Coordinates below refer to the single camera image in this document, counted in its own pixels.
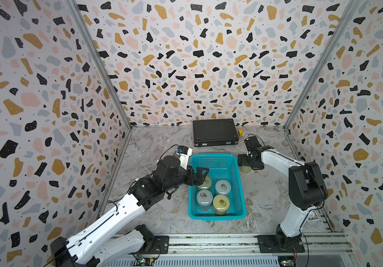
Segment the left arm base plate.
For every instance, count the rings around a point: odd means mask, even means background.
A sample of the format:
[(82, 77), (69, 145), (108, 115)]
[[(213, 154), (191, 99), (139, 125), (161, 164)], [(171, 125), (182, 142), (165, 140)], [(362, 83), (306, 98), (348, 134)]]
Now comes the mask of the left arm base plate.
[(167, 254), (169, 250), (170, 237), (168, 235), (154, 236), (150, 241), (146, 241), (138, 254)]

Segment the yellow-green tea canister back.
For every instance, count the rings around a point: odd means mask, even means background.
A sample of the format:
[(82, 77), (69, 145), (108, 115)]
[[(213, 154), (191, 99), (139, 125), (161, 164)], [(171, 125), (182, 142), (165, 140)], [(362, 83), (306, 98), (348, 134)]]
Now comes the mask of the yellow-green tea canister back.
[(244, 174), (249, 174), (253, 169), (250, 166), (240, 166), (239, 171)]

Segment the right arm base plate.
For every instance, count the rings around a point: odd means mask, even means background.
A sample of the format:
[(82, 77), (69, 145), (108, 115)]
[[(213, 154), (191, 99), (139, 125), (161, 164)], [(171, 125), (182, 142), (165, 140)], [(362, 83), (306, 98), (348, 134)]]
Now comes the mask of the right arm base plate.
[(257, 244), (260, 253), (304, 253), (302, 235), (288, 238), (283, 234), (258, 235)]

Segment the olive green tea canister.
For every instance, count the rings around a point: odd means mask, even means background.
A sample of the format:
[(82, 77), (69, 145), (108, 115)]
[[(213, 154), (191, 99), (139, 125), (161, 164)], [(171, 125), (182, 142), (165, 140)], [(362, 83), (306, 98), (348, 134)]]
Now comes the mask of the olive green tea canister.
[(206, 177), (204, 182), (198, 186), (199, 190), (210, 190), (213, 185), (212, 179), (210, 177)]

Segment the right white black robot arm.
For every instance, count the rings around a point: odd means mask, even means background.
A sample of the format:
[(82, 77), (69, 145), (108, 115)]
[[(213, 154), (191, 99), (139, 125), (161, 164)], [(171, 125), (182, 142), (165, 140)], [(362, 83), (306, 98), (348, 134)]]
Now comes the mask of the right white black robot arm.
[(263, 170), (269, 165), (288, 179), (290, 207), (283, 221), (277, 226), (271, 243), (263, 248), (274, 247), (281, 253), (300, 251), (302, 227), (310, 212), (323, 208), (328, 198), (327, 188), (319, 165), (290, 158), (272, 146), (262, 145), (257, 136), (244, 140), (246, 154), (238, 155), (238, 166)]

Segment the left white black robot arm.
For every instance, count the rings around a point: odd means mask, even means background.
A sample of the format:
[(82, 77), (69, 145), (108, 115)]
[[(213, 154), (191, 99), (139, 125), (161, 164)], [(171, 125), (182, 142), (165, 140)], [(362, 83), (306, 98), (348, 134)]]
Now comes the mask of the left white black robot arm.
[(149, 251), (157, 242), (154, 234), (138, 225), (121, 238), (113, 238), (130, 221), (182, 185), (203, 184), (208, 168), (192, 167), (188, 156), (166, 156), (156, 169), (138, 179), (115, 206), (86, 229), (69, 238), (56, 238), (50, 248), (57, 267), (103, 267), (125, 255)]

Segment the teal plastic perforated basket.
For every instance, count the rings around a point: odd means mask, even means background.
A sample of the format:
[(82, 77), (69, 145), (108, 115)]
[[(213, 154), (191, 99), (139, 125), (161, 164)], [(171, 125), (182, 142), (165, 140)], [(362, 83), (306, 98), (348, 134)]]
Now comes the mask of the teal plastic perforated basket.
[(216, 196), (215, 184), (219, 180), (227, 180), (231, 184), (231, 192), (226, 195), (230, 200), (230, 208), (225, 215), (215, 215), (213, 206), (210, 210), (202, 211), (198, 208), (196, 196), (199, 191), (197, 186), (189, 189), (189, 216), (194, 220), (219, 221), (238, 220), (246, 216), (246, 206), (240, 180), (237, 158), (229, 154), (199, 154), (190, 158), (190, 165), (210, 169), (207, 177), (212, 179), (211, 191), (213, 198)]

